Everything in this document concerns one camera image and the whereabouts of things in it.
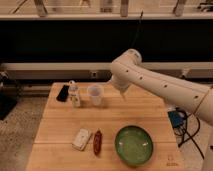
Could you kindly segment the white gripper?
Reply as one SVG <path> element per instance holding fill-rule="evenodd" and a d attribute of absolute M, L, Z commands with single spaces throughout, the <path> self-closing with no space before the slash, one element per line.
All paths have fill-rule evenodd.
<path fill-rule="evenodd" d="M 121 98 L 126 101 L 124 93 L 127 91 L 129 88 L 130 84 L 128 82 L 125 82 L 124 80 L 121 80 L 117 77 L 112 77 L 110 79 L 111 84 L 115 89 L 117 89 L 120 92 Z"/>

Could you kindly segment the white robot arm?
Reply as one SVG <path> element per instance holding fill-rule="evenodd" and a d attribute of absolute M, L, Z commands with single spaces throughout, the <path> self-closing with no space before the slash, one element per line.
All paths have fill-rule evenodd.
<path fill-rule="evenodd" d="M 160 74 L 140 66 L 141 54 L 128 49 L 110 64 L 110 82 L 120 93 L 131 84 L 194 114 L 212 127 L 201 171 L 213 171 L 213 87 Z"/>

